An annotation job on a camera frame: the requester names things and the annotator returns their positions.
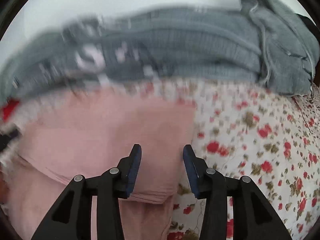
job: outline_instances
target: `silver screw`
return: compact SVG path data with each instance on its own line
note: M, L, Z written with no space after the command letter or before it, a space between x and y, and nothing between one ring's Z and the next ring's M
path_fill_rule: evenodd
M207 170L206 170L206 172L208 173L208 174L215 174L216 173L216 170L215 169L213 169L213 168L207 168Z
M77 175L74 177L75 182L79 182L83 179L83 177L81 175Z
M112 168L110 169L110 173L111 174L117 174L119 172L119 169L118 168Z
M242 180L245 182L245 183L249 183L251 181L250 177L248 176L243 176L242 177Z

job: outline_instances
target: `white fabric with red flowers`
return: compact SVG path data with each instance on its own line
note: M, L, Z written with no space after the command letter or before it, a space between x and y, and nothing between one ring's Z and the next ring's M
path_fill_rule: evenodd
M126 94L157 95L196 107L196 155L225 176L250 176L293 240L311 229L320 215L320 109L309 97L284 98L249 83L181 78L113 86ZM59 94L51 94L24 103L9 122L23 130L38 112L59 107L61 101ZM205 200L194 198L183 174L168 240L198 240L204 208ZM228 239L232 214L230 198Z

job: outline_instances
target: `denim jacket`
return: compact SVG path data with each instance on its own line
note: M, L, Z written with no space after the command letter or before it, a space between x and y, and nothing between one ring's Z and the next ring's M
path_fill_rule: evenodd
M0 103L107 77L199 77L258 82L308 94L319 43L279 0L241 0L240 11L161 8L120 19L88 18L43 33L0 72Z

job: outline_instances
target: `floral bedsheet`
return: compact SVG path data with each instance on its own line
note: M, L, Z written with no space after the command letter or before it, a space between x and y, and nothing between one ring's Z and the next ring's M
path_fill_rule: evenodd
M320 215L320 104L309 96L285 98L250 83L167 79L124 86L124 93L196 107L192 147L225 176L250 176L290 232L302 239ZM314 101L319 100L316 89ZM10 123L23 129L60 96L25 103ZM198 240L205 200L196 200L186 174L180 180L168 240ZM232 198L228 199L227 238L233 237Z

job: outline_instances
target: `floral fabric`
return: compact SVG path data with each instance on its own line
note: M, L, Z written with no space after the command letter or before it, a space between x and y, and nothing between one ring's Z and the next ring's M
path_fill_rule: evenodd
M302 239L316 222L320 215L319 90L311 101L309 96L281 97L250 83L199 79L114 86L133 96L152 94L196 107L192 147L198 157L225 176L250 176L293 240ZM31 109L39 112L61 104L61 97L47 98L22 104L10 122L23 129L25 120L36 116ZM205 200L195 199L184 173L168 240L198 240L204 208ZM232 214L229 198L228 239L233 237Z

